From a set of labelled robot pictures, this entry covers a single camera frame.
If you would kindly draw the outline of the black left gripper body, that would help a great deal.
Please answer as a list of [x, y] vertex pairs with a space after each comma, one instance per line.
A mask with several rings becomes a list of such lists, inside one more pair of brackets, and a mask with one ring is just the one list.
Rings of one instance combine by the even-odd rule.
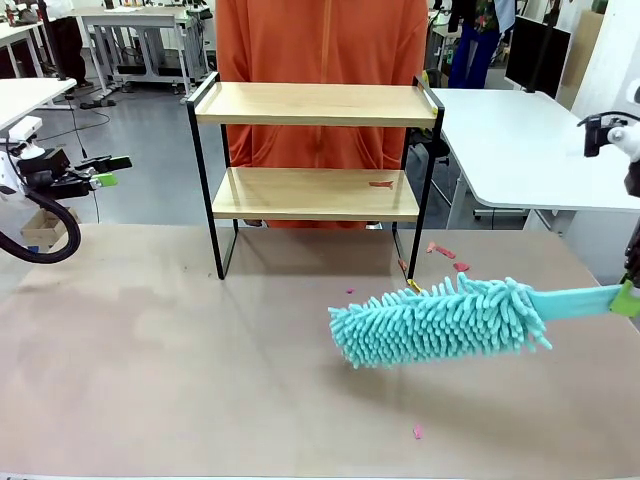
[[87, 196], [89, 180], [72, 166], [62, 148], [46, 149], [42, 155], [18, 161], [18, 169], [31, 190], [43, 196]]

